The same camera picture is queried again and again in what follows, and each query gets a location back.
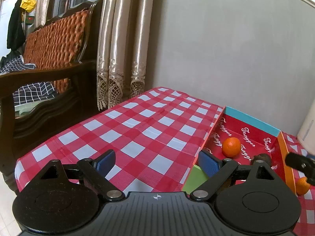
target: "metal screw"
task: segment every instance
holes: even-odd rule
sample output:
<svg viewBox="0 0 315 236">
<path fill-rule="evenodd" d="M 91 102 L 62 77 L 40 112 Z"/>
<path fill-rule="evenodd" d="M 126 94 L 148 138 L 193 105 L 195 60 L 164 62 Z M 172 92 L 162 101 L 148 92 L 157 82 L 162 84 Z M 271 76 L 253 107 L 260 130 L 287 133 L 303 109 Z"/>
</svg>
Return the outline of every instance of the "metal screw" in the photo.
<svg viewBox="0 0 315 236">
<path fill-rule="evenodd" d="M 204 190 L 196 190 L 193 192 L 193 195 L 196 197 L 196 198 L 205 198 L 208 196 L 208 193 Z"/>
<path fill-rule="evenodd" d="M 118 190 L 111 190 L 111 191 L 108 191 L 106 194 L 109 198 L 113 198 L 113 199 L 119 198 L 122 195 L 121 191 L 118 191 Z"/>
</svg>

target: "orange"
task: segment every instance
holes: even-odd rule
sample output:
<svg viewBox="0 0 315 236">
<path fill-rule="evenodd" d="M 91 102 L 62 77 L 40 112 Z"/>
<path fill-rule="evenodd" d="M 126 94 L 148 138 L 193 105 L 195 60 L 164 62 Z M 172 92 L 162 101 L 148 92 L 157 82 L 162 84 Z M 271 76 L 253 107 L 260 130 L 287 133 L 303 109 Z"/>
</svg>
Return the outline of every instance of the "orange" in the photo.
<svg viewBox="0 0 315 236">
<path fill-rule="evenodd" d="M 226 157 L 233 158 L 241 152 L 241 142 L 236 137 L 224 140 L 222 152 Z"/>
<path fill-rule="evenodd" d="M 306 182 L 308 178 L 301 177 L 298 181 L 296 181 L 296 193 L 297 195 L 304 195 L 311 188 L 311 185 Z"/>
</svg>

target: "orange box side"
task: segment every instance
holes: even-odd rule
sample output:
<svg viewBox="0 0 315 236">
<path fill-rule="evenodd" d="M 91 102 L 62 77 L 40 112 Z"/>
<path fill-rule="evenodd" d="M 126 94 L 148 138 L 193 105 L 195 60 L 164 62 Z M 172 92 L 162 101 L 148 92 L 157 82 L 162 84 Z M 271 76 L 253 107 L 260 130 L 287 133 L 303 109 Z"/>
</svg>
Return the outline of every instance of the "orange box side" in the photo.
<svg viewBox="0 0 315 236">
<path fill-rule="evenodd" d="M 219 122 L 220 122 L 220 120 L 221 120 L 221 117 L 222 117 L 222 115 L 224 114 L 224 111 L 225 111 L 225 107 L 224 107 L 224 108 L 222 109 L 222 111 L 219 113 L 218 118 L 215 120 L 215 122 L 214 122 L 213 126 L 211 127 L 211 129 L 210 129 L 210 131 L 209 131 L 209 133 L 208 133 L 206 139 L 204 140 L 203 144 L 201 145 L 201 148 L 200 148 L 197 152 L 199 152 L 200 150 L 202 150 L 202 149 L 204 148 L 204 146 L 206 145 L 206 143 L 207 143 L 209 137 L 211 136 L 212 132 L 214 132 L 215 129 L 216 129 L 216 127 L 218 126 L 218 124 L 219 124 Z M 196 164 L 197 160 L 198 160 L 198 154 L 196 155 L 196 157 L 195 157 L 195 159 L 194 159 L 194 161 L 193 161 L 192 167 Z M 187 178 L 189 177 L 190 171 L 189 171 L 189 173 L 188 173 L 188 175 L 187 175 L 187 177 L 186 177 L 186 179 L 185 179 L 185 182 L 183 183 L 183 186 L 185 185 L 185 183 L 186 183 L 186 181 L 187 181 Z"/>
<path fill-rule="evenodd" d="M 281 156 L 282 156 L 282 162 L 284 167 L 284 175 L 285 175 L 285 182 L 287 186 L 292 190 L 294 194 L 296 194 L 296 187 L 295 187 L 295 181 L 294 181 L 294 175 L 293 175 L 293 169 L 288 167 L 285 164 L 285 157 L 289 153 L 287 145 L 285 143 L 282 131 L 280 131 L 278 135 L 278 143 L 280 146 Z"/>
</svg>

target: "red and white tablecloth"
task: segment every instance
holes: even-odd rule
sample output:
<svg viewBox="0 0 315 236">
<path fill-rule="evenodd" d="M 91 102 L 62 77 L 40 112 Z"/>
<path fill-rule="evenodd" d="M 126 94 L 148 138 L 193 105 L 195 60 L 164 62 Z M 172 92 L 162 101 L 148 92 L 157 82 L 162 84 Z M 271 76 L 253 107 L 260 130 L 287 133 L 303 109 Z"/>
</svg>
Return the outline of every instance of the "red and white tablecloth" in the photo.
<svg viewBox="0 0 315 236">
<path fill-rule="evenodd" d="M 108 149 L 116 164 L 107 179 L 120 190 L 180 191 L 197 151 L 222 108 L 158 87 L 55 135 L 18 159 L 19 190 L 52 159 L 97 158 Z"/>
<path fill-rule="evenodd" d="M 307 151 L 303 149 L 299 141 L 292 135 L 283 132 L 285 142 L 287 144 L 289 152 L 298 153 L 303 156 L 307 156 Z M 305 175 L 297 170 L 293 170 L 295 181 Z M 305 194 L 298 196 L 301 203 L 302 212 L 300 219 L 298 220 L 294 232 L 299 236 L 314 236 L 315 235 L 315 187 L 311 186 L 311 189 Z"/>
</svg>

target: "gray wall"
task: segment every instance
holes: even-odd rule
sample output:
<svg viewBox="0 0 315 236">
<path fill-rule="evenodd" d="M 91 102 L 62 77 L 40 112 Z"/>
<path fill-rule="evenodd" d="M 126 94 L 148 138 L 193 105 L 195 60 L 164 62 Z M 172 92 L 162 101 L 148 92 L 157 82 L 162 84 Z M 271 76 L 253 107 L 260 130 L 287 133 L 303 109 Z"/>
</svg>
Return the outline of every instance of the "gray wall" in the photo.
<svg viewBox="0 0 315 236">
<path fill-rule="evenodd" d="M 146 89 L 165 86 L 297 134 L 315 97 L 315 8 L 154 0 Z"/>
</svg>

